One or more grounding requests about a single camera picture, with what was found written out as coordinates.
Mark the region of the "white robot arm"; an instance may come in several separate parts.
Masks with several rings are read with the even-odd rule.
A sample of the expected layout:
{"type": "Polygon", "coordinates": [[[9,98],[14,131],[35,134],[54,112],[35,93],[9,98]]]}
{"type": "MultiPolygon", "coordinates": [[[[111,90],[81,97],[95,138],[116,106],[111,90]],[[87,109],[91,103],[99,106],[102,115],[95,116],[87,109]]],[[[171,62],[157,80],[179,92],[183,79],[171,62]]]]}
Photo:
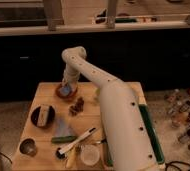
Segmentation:
{"type": "Polygon", "coordinates": [[[82,46],[62,52],[66,62],[64,77],[81,73],[99,90],[99,105],[115,171],[159,171],[133,89],[121,79],[87,62],[82,46]]]}

